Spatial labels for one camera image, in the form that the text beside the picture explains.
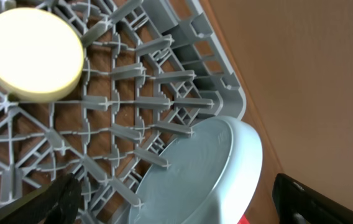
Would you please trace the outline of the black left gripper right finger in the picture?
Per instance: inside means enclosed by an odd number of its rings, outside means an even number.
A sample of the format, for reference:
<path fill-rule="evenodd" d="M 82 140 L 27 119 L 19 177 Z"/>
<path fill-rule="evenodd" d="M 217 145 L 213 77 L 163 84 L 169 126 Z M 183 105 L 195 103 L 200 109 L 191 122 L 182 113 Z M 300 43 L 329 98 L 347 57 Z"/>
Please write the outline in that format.
<path fill-rule="evenodd" d="M 280 223 L 353 224 L 353 211 L 292 177 L 279 173 L 272 198 Z"/>

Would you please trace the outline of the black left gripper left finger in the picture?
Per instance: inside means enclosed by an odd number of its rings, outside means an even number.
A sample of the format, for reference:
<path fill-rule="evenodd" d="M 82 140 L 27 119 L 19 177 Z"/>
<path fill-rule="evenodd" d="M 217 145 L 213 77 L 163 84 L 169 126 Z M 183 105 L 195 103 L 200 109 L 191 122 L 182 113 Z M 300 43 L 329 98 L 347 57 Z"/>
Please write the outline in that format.
<path fill-rule="evenodd" d="M 80 197 L 81 185 L 75 175 L 63 175 L 1 208 L 0 223 L 73 223 Z"/>

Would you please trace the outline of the mint green bowl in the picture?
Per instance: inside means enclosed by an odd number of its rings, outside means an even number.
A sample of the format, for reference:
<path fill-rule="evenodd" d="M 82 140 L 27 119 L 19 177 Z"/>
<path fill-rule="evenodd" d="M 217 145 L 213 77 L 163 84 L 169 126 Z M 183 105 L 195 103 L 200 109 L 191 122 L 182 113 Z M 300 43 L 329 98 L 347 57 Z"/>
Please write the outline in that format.
<path fill-rule="evenodd" d="M 254 196 L 262 169 L 262 143 L 249 124 L 230 116 L 203 120 L 190 138 L 175 138 L 152 166 L 131 207 L 131 224 L 236 224 Z"/>

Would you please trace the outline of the yellow cup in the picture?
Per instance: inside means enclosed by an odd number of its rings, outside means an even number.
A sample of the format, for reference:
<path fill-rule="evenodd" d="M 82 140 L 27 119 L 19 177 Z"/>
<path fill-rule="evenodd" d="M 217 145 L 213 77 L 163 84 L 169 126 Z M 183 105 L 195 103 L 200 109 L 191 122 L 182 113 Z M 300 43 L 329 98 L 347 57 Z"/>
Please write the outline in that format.
<path fill-rule="evenodd" d="M 30 7 L 0 13 L 0 86 L 21 100 L 46 103 L 77 86 L 84 50 L 58 16 Z"/>

